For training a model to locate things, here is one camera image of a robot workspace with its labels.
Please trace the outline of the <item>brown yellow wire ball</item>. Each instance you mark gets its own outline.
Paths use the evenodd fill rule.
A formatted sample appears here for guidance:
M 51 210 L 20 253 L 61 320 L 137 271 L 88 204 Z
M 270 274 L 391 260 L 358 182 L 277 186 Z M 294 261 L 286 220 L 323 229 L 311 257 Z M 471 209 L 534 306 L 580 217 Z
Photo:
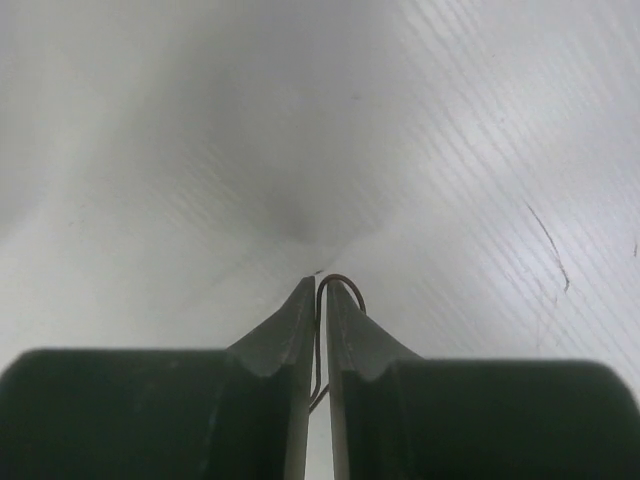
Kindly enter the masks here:
M 321 351 L 321 322 L 322 322 L 322 298 L 326 287 L 334 281 L 341 282 L 351 290 L 356 303 L 362 313 L 367 313 L 364 297 L 353 280 L 339 273 L 329 274 L 324 277 L 317 287 L 315 294 L 315 319 L 314 319 L 314 379 L 315 383 L 309 397 L 309 413 L 313 413 L 329 392 L 329 384 L 322 385 L 322 351 Z

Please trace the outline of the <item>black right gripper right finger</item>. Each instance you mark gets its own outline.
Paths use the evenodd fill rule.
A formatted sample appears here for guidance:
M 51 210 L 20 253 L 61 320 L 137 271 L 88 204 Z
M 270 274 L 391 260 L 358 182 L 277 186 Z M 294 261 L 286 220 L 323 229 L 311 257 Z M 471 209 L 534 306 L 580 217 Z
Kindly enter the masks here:
M 339 479 L 635 479 L 639 408 L 580 360 L 425 359 L 327 288 Z

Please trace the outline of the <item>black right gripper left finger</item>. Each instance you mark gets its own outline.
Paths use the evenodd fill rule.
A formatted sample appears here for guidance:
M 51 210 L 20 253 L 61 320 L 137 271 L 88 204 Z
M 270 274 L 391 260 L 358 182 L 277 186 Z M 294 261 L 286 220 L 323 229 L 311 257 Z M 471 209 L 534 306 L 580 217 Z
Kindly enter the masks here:
M 315 281 L 228 348 L 37 349 L 1 376 L 5 479 L 301 479 Z

